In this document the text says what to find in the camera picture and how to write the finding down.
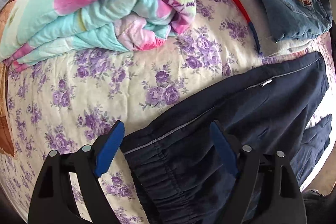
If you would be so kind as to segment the folded red blue garment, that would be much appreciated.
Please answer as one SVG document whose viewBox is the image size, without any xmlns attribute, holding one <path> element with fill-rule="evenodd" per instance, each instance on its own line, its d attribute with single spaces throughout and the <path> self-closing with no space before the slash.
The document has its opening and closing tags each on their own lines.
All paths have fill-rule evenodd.
<svg viewBox="0 0 336 224">
<path fill-rule="evenodd" d="M 258 38 L 258 35 L 257 35 L 257 32 L 255 30 L 255 26 L 253 25 L 252 23 L 252 20 L 250 19 L 246 9 L 244 8 L 244 6 L 242 5 L 242 3 L 240 2 L 240 0 L 232 0 L 236 7 L 239 9 L 239 11 L 242 13 L 242 15 L 244 16 L 247 24 L 248 24 L 248 27 L 249 29 L 251 30 L 252 32 L 252 36 L 255 40 L 255 44 L 256 44 L 256 48 L 257 48 L 257 52 L 258 54 L 261 54 L 261 51 L 260 51 L 260 42 L 259 42 L 259 38 Z"/>
</svg>

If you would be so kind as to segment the folded grey garment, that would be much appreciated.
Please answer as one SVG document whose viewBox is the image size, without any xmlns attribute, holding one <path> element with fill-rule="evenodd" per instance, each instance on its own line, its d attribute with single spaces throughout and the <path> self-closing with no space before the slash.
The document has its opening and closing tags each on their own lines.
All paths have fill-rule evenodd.
<svg viewBox="0 0 336 224">
<path fill-rule="evenodd" d="M 288 39 L 276 42 L 271 36 L 266 10 L 260 0 L 239 0 L 253 23 L 260 44 L 260 53 L 265 57 L 288 55 L 305 50 L 313 39 Z"/>
</svg>

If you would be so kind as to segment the colourful floral folded quilt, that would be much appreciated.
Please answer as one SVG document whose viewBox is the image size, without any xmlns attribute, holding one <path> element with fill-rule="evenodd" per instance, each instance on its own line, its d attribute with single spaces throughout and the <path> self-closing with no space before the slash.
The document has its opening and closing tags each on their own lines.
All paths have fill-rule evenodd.
<svg viewBox="0 0 336 224">
<path fill-rule="evenodd" d="M 145 51 L 185 32 L 195 0 L 17 0 L 1 39 L 1 60 L 22 71 L 87 48 Z"/>
</svg>

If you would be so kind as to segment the floral purple bed sheet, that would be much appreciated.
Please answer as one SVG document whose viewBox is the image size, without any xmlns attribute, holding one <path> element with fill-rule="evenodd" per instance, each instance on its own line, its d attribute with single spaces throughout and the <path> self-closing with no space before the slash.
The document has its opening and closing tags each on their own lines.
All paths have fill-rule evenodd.
<svg viewBox="0 0 336 224">
<path fill-rule="evenodd" d="M 1 155 L 1 187 L 20 220 L 27 221 L 34 184 L 50 150 L 77 151 L 116 120 L 134 132 L 220 80 L 300 57 L 259 56 L 231 0 L 196 1 L 191 27 L 151 51 L 83 50 L 20 73 L 8 71 L 8 126 L 15 155 Z"/>
</svg>

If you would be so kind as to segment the brown pillow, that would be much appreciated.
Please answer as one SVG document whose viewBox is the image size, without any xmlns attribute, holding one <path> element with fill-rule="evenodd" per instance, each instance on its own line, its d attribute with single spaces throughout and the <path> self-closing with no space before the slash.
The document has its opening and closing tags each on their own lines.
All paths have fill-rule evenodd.
<svg viewBox="0 0 336 224">
<path fill-rule="evenodd" d="M 9 20 L 9 14 L 11 13 L 13 6 L 17 0 L 9 0 L 7 4 L 1 9 L 1 37 L 7 21 Z M 1 153 L 7 156 L 15 157 L 16 149 L 13 144 L 13 136 L 11 131 L 11 125 L 9 122 L 9 113 L 7 108 L 7 83 L 8 73 L 7 65 L 1 62 Z"/>
</svg>

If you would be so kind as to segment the navy blue pants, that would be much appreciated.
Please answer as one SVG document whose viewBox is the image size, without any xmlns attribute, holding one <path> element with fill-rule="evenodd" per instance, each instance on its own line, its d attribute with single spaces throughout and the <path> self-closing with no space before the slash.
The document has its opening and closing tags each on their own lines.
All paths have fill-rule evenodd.
<svg viewBox="0 0 336 224">
<path fill-rule="evenodd" d="M 235 177 L 210 137 L 218 121 L 242 144 L 283 151 L 299 184 L 330 143 L 333 117 L 307 124 L 329 88 L 319 52 L 222 80 L 124 137 L 121 151 L 150 223 L 214 223 Z"/>
</svg>

